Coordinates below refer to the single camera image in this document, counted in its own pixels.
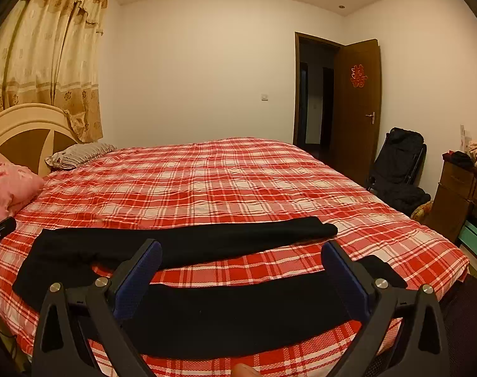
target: pink blanket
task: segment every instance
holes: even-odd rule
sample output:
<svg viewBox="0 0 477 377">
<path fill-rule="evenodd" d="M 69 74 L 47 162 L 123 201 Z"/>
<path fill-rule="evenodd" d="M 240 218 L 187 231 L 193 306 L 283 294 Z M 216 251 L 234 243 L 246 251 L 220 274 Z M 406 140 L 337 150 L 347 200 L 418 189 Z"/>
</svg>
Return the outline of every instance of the pink blanket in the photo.
<svg viewBox="0 0 477 377">
<path fill-rule="evenodd" d="M 0 221 L 29 204 L 44 184 L 44 180 L 27 167 L 0 160 Z"/>
</svg>

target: wooden headboard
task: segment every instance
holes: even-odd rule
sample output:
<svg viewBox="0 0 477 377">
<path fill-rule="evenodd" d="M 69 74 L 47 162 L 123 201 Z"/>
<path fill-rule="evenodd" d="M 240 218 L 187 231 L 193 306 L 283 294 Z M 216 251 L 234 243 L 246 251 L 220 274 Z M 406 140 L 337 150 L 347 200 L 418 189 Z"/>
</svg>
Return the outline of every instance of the wooden headboard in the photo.
<svg viewBox="0 0 477 377">
<path fill-rule="evenodd" d="M 0 113 L 0 154 L 43 177 L 45 158 L 80 143 L 65 113 L 43 103 L 25 103 Z"/>
</svg>

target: red plaid bedsheet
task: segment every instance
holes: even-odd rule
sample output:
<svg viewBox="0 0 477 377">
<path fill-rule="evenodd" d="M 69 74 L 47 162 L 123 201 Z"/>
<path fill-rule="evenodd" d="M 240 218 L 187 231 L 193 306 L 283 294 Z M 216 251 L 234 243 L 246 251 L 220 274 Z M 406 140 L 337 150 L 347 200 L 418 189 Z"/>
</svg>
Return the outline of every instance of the red plaid bedsheet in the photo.
<svg viewBox="0 0 477 377">
<path fill-rule="evenodd" d="M 468 265 L 451 242 L 293 145 L 245 138 L 130 148 L 70 172 L 50 174 L 40 196 L 17 214 L 16 231 L 0 245 L 0 315 L 18 336 L 22 350 L 32 353 L 38 314 L 13 293 L 11 285 L 43 228 L 170 228 L 301 216 L 332 222 L 338 227 L 337 241 L 352 259 L 375 254 L 408 287 L 430 283 L 438 298 Z M 242 285 L 318 271 L 321 243 L 169 269 L 157 273 L 154 282 L 179 287 Z M 302 303 L 299 309 L 293 316 L 303 316 Z M 359 327 L 358 322 L 348 322 L 294 346 L 247 358 L 144 359 L 157 375 L 166 376 L 225 376 L 236 363 L 249 364 L 268 376 L 324 376 Z M 384 346 L 390 346 L 397 330 L 395 321 Z M 93 343 L 92 348 L 103 372 L 115 375 L 102 347 Z"/>
</svg>

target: metal screw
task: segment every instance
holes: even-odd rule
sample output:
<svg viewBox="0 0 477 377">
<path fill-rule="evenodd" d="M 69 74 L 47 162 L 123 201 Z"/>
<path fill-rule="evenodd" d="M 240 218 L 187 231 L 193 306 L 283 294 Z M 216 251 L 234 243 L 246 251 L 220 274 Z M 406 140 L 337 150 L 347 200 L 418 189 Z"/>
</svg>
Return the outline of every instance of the metal screw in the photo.
<svg viewBox="0 0 477 377">
<path fill-rule="evenodd" d="M 58 292 L 59 290 L 60 290 L 60 284 L 58 282 L 51 284 L 50 292 Z"/>
<path fill-rule="evenodd" d="M 95 286 L 96 287 L 104 287 L 108 284 L 108 282 L 109 282 L 109 279 L 104 278 L 103 276 L 101 276 L 100 278 L 96 279 Z"/>
<path fill-rule="evenodd" d="M 378 278 L 375 280 L 375 285 L 380 289 L 387 289 L 389 287 L 389 282 L 387 282 L 385 279 Z"/>
<path fill-rule="evenodd" d="M 434 292 L 434 288 L 426 283 L 425 285 L 422 286 L 422 291 L 424 291 L 425 293 L 431 294 Z"/>
</svg>

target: red decoration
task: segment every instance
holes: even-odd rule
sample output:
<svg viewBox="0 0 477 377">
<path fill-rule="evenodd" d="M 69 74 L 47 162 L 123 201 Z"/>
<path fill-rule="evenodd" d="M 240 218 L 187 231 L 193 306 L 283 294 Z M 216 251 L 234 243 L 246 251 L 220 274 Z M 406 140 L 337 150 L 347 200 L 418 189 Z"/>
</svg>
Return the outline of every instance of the red decoration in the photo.
<svg viewBox="0 0 477 377">
<path fill-rule="evenodd" d="M 363 88 L 368 77 L 364 75 L 364 67 L 362 65 L 355 65 L 352 68 L 351 82 L 354 88 Z"/>
</svg>

